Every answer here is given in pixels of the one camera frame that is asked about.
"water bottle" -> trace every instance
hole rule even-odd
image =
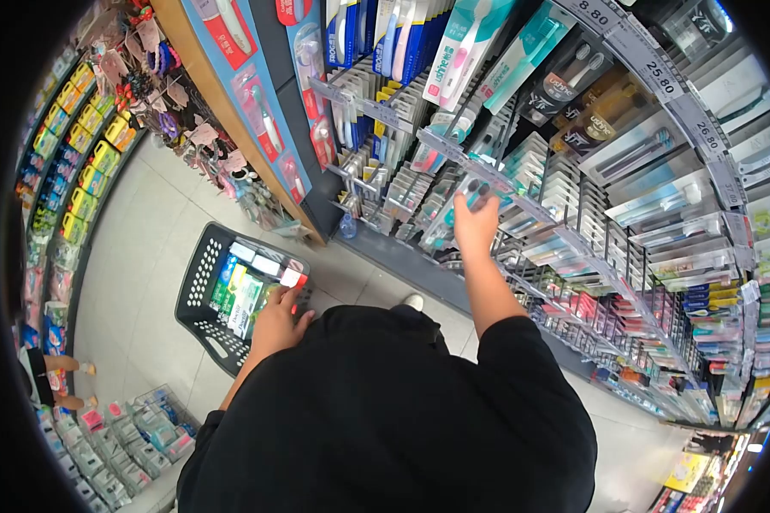
[[[345,212],[342,220],[339,221],[339,232],[342,234],[343,239],[353,239],[356,237],[356,219],[352,218],[348,212]]]

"hair accessory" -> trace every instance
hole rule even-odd
[[[177,127],[177,120],[170,112],[160,112],[158,119],[160,120],[160,128],[172,139],[180,134],[180,129]]]

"pink toothbrush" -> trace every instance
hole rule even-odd
[[[462,64],[465,63],[466,57],[468,57],[473,49],[476,42],[476,33],[479,32],[482,19],[490,13],[491,6],[493,6],[493,0],[480,0],[476,4],[474,8],[474,23],[468,29],[465,37],[462,38],[459,49],[456,50],[456,56],[453,57],[453,69],[448,68],[450,77],[446,75],[445,83],[442,84],[441,93],[439,94],[440,107],[445,107],[454,90],[456,90],[459,79],[462,77]]]

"black plastic basket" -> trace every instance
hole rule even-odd
[[[279,263],[281,270],[290,268],[305,277],[305,282],[299,283],[302,292],[297,298],[296,317],[307,311],[311,297],[311,289],[308,286],[311,269],[306,261],[272,245],[229,230],[219,223],[212,221],[205,225],[188,268],[185,269],[185,279],[177,297],[174,317],[197,338],[216,364],[233,377],[236,377],[245,363],[251,341],[236,336],[217,318],[217,312],[208,304],[217,276],[228,258],[228,249],[235,241]]]

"black t-shirt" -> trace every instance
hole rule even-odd
[[[493,324],[473,364],[387,310],[329,312],[208,414],[180,511],[587,509],[593,425],[532,321]]]

